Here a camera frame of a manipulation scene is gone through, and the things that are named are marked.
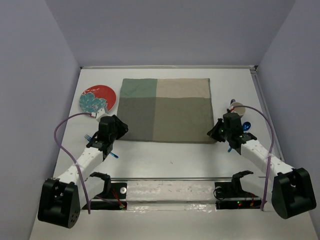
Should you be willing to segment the red floral plate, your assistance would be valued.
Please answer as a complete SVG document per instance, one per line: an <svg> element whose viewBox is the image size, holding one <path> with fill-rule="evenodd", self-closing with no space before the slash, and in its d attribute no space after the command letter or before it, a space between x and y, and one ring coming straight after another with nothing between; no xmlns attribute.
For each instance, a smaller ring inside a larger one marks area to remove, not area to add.
<svg viewBox="0 0 320 240"><path fill-rule="evenodd" d="M115 106L117 95L115 91L106 85L94 85L82 92L79 98L79 107L83 113L97 113L104 108L112 110Z"/></svg>

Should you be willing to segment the green beige patchwork cloth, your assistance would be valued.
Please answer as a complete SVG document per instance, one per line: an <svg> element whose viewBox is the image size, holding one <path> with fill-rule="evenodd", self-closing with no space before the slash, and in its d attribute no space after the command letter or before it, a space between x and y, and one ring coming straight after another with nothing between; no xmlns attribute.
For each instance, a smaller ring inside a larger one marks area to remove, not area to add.
<svg viewBox="0 0 320 240"><path fill-rule="evenodd" d="M210 144L214 113L208 78L125 78L117 117L125 141Z"/></svg>

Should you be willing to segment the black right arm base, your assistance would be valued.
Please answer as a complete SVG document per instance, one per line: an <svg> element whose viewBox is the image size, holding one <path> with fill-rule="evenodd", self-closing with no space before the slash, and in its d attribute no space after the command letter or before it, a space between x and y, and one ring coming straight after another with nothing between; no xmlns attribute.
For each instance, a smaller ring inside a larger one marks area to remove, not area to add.
<svg viewBox="0 0 320 240"><path fill-rule="evenodd" d="M249 170L235 173L230 181L218 181L214 183L213 196L216 199L217 210L259 209L262 200L255 194L244 191L242 178L253 175Z"/></svg>

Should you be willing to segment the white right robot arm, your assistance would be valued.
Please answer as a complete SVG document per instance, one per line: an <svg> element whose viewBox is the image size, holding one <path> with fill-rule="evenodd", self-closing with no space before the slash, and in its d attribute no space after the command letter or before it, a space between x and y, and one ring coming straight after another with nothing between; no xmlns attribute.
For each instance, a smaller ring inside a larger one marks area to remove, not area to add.
<svg viewBox="0 0 320 240"><path fill-rule="evenodd" d="M270 202L275 212L288 219L316 208L317 202L309 172L304 168L294 168L274 156L250 132L244 132L241 117L235 112L227 112L218 119L207 135L217 142L228 142L239 155L251 161L263 173L265 179L258 182L250 170L235 173L230 187L220 193L242 196L252 193L261 202Z"/></svg>

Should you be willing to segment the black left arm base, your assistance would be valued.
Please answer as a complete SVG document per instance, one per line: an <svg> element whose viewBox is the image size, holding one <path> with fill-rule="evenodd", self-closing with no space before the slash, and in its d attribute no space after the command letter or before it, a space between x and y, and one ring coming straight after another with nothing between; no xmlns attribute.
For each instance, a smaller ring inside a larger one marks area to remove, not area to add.
<svg viewBox="0 0 320 240"><path fill-rule="evenodd" d="M101 172L93 172L86 180L88 184L93 183L96 186L93 181L99 184L98 189L102 190L102 192L90 200L89 206L91 210L127 210L128 184L126 182L112 182L108 174Z"/></svg>

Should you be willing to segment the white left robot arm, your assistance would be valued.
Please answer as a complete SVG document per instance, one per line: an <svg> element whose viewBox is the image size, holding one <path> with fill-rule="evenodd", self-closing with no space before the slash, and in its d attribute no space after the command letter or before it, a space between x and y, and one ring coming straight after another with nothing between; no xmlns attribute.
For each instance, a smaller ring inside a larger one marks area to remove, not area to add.
<svg viewBox="0 0 320 240"><path fill-rule="evenodd" d="M37 219L41 222L72 228L79 219L82 208L91 209L94 198L107 201L114 197L113 204L124 210L125 194L112 186L111 177L97 170L113 150L116 140L129 130L116 115L102 114L96 117L98 130L92 136L73 165L56 178L48 178L42 185Z"/></svg>

